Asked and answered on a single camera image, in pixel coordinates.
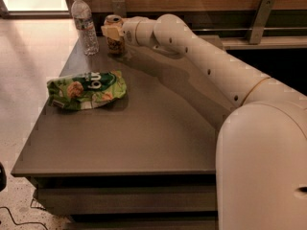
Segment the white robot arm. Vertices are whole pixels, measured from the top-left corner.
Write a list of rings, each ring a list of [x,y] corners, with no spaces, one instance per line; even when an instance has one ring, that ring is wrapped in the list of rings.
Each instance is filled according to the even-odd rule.
[[[217,140],[220,230],[307,230],[307,99],[195,35],[177,16],[110,15],[104,36],[188,58],[232,102]]]

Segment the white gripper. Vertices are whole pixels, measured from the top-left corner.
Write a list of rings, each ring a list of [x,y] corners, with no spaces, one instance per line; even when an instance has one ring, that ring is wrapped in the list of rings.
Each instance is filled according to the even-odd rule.
[[[105,37],[120,41],[122,38],[125,42],[132,46],[146,46],[149,37],[147,36],[147,22],[146,17],[135,16],[127,18],[121,27],[114,25],[102,26],[102,33]]]

